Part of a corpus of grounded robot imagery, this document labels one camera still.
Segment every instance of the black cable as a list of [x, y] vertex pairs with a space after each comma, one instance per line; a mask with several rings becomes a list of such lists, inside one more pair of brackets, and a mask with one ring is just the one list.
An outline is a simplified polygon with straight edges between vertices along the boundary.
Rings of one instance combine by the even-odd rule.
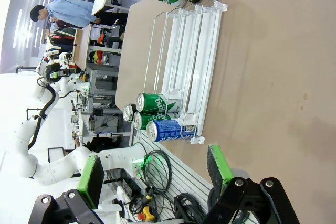
[[[141, 202], [144, 196], [135, 199], [132, 204], [130, 204], [130, 212], [134, 216], [135, 214], [141, 213], [142, 209], [145, 206], [150, 206], [151, 211], [155, 217], [155, 222], [157, 222], [160, 221], [160, 214], [162, 213], [163, 209], [166, 208], [164, 207], [166, 200], [169, 202], [171, 207], [171, 209], [167, 209], [171, 210], [171, 212], [174, 213], [173, 204], [170, 201], [169, 197], [166, 195], [166, 192], [169, 189], [172, 181], [171, 162], [169, 160], [169, 157], [162, 150], [153, 150], [147, 153], [146, 148], [142, 143], [136, 142], [133, 145], [135, 144], [141, 144], [146, 153], [144, 157], [144, 164], [142, 167], [143, 177], [140, 179], [148, 188], [152, 188], [153, 195], [151, 196], [152, 198], [147, 204]], [[157, 205], [158, 197], [163, 197], [162, 205], [160, 204], [160, 206]]]
[[41, 80], [41, 79], [43, 79], [43, 78], [44, 78], [44, 77], [40, 77], [40, 78], [36, 79], [36, 83], [37, 83], [37, 85], [39, 85], [40, 87], [45, 88], [46, 86], [41, 85], [40, 83], [38, 83], [38, 81]]
[[237, 214], [238, 214], [238, 210], [236, 211], [236, 213], [235, 213], [235, 215], [234, 215], [234, 217], [233, 217], [233, 219], [232, 219], [232, 223], [234, 223], [234, 221], [235, 221], [235, 219], [237, 218]]
[[61, 98], [67, 97], [67, 96], [68, 96], [69, 94], [71, 94], [72, 92], [74, 92], [74, 90], [69, 91], [68, 93], [66, 93], [65, 95], [63, 95], [62, 97], [59, 97], [59, 98], [61, 99]]
[[42, 122], [42, 118], [45, 118], [45, 112], [46, 110], [54, 103], [55, 99], [56, 99], [56, 92], [55, 90], [50, 86], [50, 85], [47, 85], [45, 86], [44, 88], [46, 88], [47, 90], [50, 91], [51, 93], [51, 99], [50, 101], [42, 108], [42, 110], [40, 111], [40, 114], [39, 114], [39, 118], [37, 119], [37, 124], [36, 124], [36, 128], [35, 128], [35, 132], [34, 132], [34, 136], [33, 136], [33, 139], [32, 141], [28, 144], [28, 150], [30, 148], [32, 148], [36, 142], [36, 139], [37, 139], [37, 135], [38, 135], [38, 132], [40, 130], [40, 127], [41, 127], [41, 122]]
[[153, 154], [156, 154], [156, 153], [158, 153], [159, 155], [161, 155], [161, 157], [166, 161], [167, 167], [168, 167], [168, 176], [167, 176], [168, 179], [167, 179], [167, 182], [166, 182], [166, 186], [163, 185], [163, 188], [156, 188], [156, 189], [157, 190], [161, 190], [161, 191], [167, 191], [168, 188], [170, 187], [171, 182], [172, 182], [172, 165], [171, 165], [171, 162], [169, 160], [169, 157], [167, 156], [167, 154], [164, 151], [162, 151], [162, 150], [152, 150], [151, 152], [149, 152], [145, 156], [144, 161], [143, 161], [144, 162], [144, 165], [143, 165], [144, 178], [145, 178], [147, 184], [152, 184], [152, 183], [150, 183], [150, 181], [149, 181], [149, 179], [148, 179], [148, 177], [146, 175], [146, 168], [147, 168], [146, 166], [147, 166], [147, 162], [148, 162], [149, 157], [151, 155], [153, 155]]
[[197, 224], [205, 217], [197, 200], [188, 193], [182, 193], [174, 197], [174, 215], [176, 219], [184, 219]]

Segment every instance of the screw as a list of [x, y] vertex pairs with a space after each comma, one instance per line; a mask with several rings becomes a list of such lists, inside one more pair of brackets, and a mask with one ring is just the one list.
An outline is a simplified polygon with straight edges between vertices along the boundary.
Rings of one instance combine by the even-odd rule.
[[44, 197], [43, 199], [42, 199], [42, 203], [48, 203], [48, 201], [49, 201], [49, 199], [47, 198], [47, 197]]
[[273, 181], [271, 181], [271, 180], [268, 180], [268, 181], [266, 181], [266, 183], [265, 183], [265, 185], [267, 186], [267, 187], [272, 187], [273, 186]]
[[68, 195], [68, 197], [71, 198], [71, 199], [74, 198], [74, 196], [75, 196], [75, 193], [69, 193], [69, 195]]
[[242, 186], [244, 184], [244, 181], [242, 181], [241, 179], [237, 179], [236, 181], [235, 181], [235, 185], [236, 186]]

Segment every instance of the clear acrylic rack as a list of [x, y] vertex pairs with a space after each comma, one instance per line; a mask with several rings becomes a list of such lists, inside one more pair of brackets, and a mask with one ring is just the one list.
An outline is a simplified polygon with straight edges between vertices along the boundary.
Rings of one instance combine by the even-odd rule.
[[167, 102], [182, 99], [178, 121], [196, 125], [191, 143], [204, 143], [202, 130], [224, 11], [226, 4], [208, 1], [154, 19], [143, 92], [161, 93]]

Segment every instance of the man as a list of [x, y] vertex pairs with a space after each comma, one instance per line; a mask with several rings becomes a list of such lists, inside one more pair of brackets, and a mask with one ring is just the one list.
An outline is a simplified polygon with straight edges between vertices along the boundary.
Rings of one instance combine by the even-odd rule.
[[118, 24], [125, 25], [127, 13], [112, 13], [99, 11], [91, 15], [93, 3], [84, 0], [54, 0], [46, 6], [37, 5], [30, 11], [32, 21], [44, 20], [48, 17], [61, 19], [64, 22], [78, 27], [85, 27], [90, 23], [112, 26], [118, 20]]

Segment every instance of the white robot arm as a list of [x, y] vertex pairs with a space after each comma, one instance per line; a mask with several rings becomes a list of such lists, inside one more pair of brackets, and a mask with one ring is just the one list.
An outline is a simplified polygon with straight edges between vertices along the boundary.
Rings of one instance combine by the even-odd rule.
[[46, 105], [40, 111], [38, 117], [23, 121], [14, 131], [13, 139], [3, 158], [0, 160], [0, 170], [4, 163], [11, 163], [15, 158], [15, 169], [21, 177], [33, 177], [43, 185], [50, 185], [70, 178], [74, 172], [81, 173], [86, 161], [91, 155], [100, 157], [104, 170], [124, 168], [131, 176], [135, 176], [133, 161], [142, 159], [145, 152], [140, 145], [114, 150], [104, 150], [99, 154], [91, 152], [86, 147], [79, 147], [67, 156], [55, 162], [40, 165], [37, 158], [28, 150], [36, 141], [38, 131], [43, 125], [47, 115], [59, 99], [58, 93], [50, 86], [38, 86], [35, 92], [36, 98]]

